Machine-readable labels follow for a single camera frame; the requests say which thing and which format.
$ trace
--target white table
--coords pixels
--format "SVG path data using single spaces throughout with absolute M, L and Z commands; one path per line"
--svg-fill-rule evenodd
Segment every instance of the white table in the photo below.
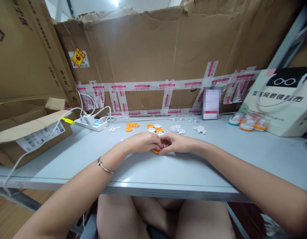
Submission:
M 307 190 L 307 150 L 305 139 L 277 137 L 268 132 L 246 132 L 227 123 L 228 118 L 199 120 L 199 123 L 170 120 L 140 121 L 140 127 L 126 132 L 126 123 L 118 119 L 112 125 L 120 129 L 92 131 L 73 126 L 73 134 L 16 169 L 9 188 L 57 190 L 85 166 L 104 154 L 117 142 L 147 130 L 147 124 L 159 123 L 165 133 L 172 124 L 181 124 L 186 136 L 203 139 L 229 153 Z M 203 125 L 207 134 L 198 134 L 192 126 Z M 10 169 L 0 166 L 0 187 Z M 248 202 L 231 183 L 197 155 L 172 153 L 159 156 L 153 152 L 129 155 L 114 174 L 104 193 L 133 196 L 169 197 Z

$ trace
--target hand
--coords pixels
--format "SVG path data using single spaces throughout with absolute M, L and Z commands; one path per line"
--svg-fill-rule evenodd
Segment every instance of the hand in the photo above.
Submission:
M 160 136 L 163 149 L 159 155 L 164 155 L 171 152 L 187 153 L 196 150 L 197 146 L 205 143 L 202 140 L 186 137 L 183 135 L 169 133 Z
M 141 132 L 120 142 L 121 146 L 127 150 L 128 154 L 137 152 L 147 152 L 151 149 L 162 149 L 159 135 L 152 132 Z

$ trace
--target barcode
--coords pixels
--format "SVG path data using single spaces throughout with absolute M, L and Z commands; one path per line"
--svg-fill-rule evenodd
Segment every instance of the barcode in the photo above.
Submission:
M 28 141 L 28 143 L 33 147 L 33 148 L 35 148 L 36 147 L 36 145 L 30 140 L 30 141 Z

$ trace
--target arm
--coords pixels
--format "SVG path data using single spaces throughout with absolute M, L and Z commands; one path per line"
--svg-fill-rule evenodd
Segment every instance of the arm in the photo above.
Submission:
M 162 147 L 159 136 L 143 132 L 123 140 L 101 157 L 103 166 L 115 171 L 128 154 Z M 98 198 L 112 174 L 92 162 L 50 197 L 14 236 L 65 238 L 70 227 Z
M 195 151 L 276 221 L 287 233 L 307 233 L 307 192 L 202 140 L 177 134 L 160 137 L 160 154 Z

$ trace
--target person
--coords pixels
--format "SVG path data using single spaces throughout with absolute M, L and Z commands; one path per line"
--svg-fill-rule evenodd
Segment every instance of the person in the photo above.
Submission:
M 232 226 L 222 202 L 176 200 L 169 204 L 168 199 L 159 201 L 149 198 L 150 202 L 137 201 L 137 197 L 101 194 L 112 177 L 106 170 L 115 171 L 129 154 L 152 149 L 160 150 L 160 155 L 171 152 L 198 153 L 287 233 L 294 236 L 307 233 L 306 191 L 208 142 L 174 133 L 159 138 L 154 133 L 142 132 L 108 150 L 99 159 L 101 166 L 96 160 L 64 184 L 14 238 L 66 238 L 70 227 L 97 198 L 97 231 L 100 239 L 149 238 L 146 221 L 157 222 L 157 227 L 160 226 L 161 230 L 177 239 L 233 238 Z M 172 221 L 171 217 L 159 209 L 146 211 L 146 203 L 155 205 L 153 208 L 180 207 L 177 226 L 168 229 L 166 224 Z

